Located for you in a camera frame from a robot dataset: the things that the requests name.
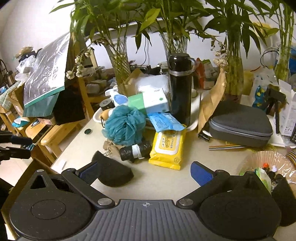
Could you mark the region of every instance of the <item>tissue box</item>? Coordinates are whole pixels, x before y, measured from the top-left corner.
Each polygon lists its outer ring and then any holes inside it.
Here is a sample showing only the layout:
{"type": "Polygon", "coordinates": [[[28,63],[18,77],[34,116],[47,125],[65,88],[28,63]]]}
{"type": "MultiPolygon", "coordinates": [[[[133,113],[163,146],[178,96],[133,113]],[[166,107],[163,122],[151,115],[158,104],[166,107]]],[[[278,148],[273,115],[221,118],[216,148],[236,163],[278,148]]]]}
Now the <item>tissue box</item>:
{"type": "Polygon", "coordinates": [[[128,106],[137,108],[145,115],[155,112],[167,112],[170,110],[163,89],[147,91],[130,96],[128,98],[128,106]]]}
{"type": "Polygon", "coordinates": [[[279,80],[280,92],[286,95],[286,104],[279,112],[279,131],[291,136],[296,123],[296,95],[290,84],[279,80]]]}

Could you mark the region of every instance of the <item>metal screw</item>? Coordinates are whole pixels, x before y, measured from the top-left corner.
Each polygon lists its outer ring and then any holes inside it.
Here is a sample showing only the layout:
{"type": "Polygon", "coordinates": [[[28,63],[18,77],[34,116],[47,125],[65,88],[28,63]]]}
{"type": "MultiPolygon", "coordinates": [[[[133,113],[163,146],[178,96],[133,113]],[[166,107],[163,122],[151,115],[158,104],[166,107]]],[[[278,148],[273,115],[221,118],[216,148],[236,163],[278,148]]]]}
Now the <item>metal screw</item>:
{"type": "Polygon", "coordinates": [[[107,206],[107,205],[110,205],[111,203],[112,203],[112,200],[110,198],[101,198],[98,200],[98,204],[102,206],[107,206]]]}
{"type": "Polygon", "coordinates": [[[182,206],[190,206],[193,204],[193,200],[189,199],[189,198],[182,198],[179,203],[182,205],[182,206]]]}

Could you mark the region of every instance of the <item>clear plastic sheet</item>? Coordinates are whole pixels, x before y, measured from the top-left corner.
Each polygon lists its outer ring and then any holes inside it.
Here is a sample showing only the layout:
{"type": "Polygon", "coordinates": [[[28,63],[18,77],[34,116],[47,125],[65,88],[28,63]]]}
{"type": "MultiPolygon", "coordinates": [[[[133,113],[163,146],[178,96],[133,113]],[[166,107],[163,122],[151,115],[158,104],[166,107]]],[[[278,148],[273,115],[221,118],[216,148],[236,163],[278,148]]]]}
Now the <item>clear plastic sheet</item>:
{"type": "Polygon", "coordinates": [[[39,51],[33,73],[25,83],[25,108],[65,89],[70,34],[64,34],[39,51]]]}
{"type": "MultiPolygon", "coordinates": [[[[276,174],[281,174],[287,180],[296,182],[296,170],[291,161],[275,151],[259,151],[248,155],[242,165],[238,167],[237,173],[243,175],[246,171],[254,171],[256,168],[262,167],[263,163],[268,163],[270,168],[275,165],[278,169],[276,174]]],[[[291,183],[290,187],[296,196],[296,184],[291,183]]]]}

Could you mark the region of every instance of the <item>blue gripper pad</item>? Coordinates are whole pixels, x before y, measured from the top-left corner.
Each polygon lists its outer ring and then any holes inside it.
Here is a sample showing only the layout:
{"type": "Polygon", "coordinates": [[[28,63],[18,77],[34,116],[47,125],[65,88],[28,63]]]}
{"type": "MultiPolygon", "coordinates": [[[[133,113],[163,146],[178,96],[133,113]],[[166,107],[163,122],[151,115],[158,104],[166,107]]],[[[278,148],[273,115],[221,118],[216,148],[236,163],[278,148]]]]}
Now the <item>blue gripper pad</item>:
{"type": "Polygon", "coordinates": [[[194,161],[190,167],[192,178],[200,185],[203,186],[215,177],[215,172],[198,161],[194,161]]]}

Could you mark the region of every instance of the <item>circular pad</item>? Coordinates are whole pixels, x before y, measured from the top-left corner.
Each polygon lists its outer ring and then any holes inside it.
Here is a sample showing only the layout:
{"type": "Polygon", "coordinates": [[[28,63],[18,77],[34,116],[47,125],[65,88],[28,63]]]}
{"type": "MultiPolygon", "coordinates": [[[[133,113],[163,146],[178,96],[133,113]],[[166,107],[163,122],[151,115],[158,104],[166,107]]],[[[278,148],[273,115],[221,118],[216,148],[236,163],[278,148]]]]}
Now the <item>circular pad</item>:
{"type": "Polygon", "coordinates": [[[61,216],[66,205],[57,200],[43,200],[33,205],[31,212],[39,219],[54,219],[61,216]]]}
{"type": "Polygon", "coordinates": [[[10,210],[20,236],[30,240],[61,240],[83,229],[92,217],[83,197],[57,188],[29,190],[10,210]]]}
{"type": "Polygon", "coordinates": [[[258,240],[274,234],[281,219],[277,210],[271,197],[248,190],[211,196],[202,203],[199,214],[205,225],[220,236],[258,240]]]}

